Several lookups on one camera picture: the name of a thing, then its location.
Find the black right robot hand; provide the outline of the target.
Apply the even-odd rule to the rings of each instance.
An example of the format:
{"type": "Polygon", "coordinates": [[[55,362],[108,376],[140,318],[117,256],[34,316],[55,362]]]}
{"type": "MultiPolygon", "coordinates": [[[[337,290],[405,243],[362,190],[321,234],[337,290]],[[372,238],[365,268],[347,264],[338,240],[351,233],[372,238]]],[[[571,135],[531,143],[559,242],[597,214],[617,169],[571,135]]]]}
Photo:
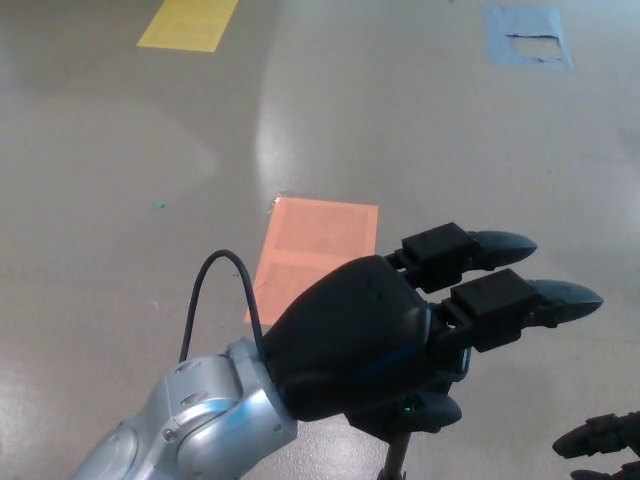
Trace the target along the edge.
{"type": "MultiPolygon", "coordinates": [[[[587,419],[583,425],[559,437],[552,449],[564,459],[615,453],[624,449],[631,449],[639,455],[639,412],[622,416],[607,414],[587,419]]],[[[614,474],[575,470],[571,473],[571,478],[635,480],[639,478],[639,461],[622,465],[614,474]]]]}

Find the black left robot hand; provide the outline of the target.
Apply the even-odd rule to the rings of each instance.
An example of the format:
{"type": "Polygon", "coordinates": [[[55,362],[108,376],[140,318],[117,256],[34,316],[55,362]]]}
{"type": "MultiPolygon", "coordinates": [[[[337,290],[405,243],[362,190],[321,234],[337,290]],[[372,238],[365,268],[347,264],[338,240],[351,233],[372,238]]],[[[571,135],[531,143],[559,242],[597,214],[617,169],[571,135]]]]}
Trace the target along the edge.
{"type": "Polygon", "coordinates": [[[462,412],[449,391],[465,378],[472,352],[602,304],[584,286],[517,275],[513,264],[535,249],[515,233],[448,223],[326,275],[263,337],[288,413],[305,422],[341,414],[383,441],[457,422],[462,412]]]}

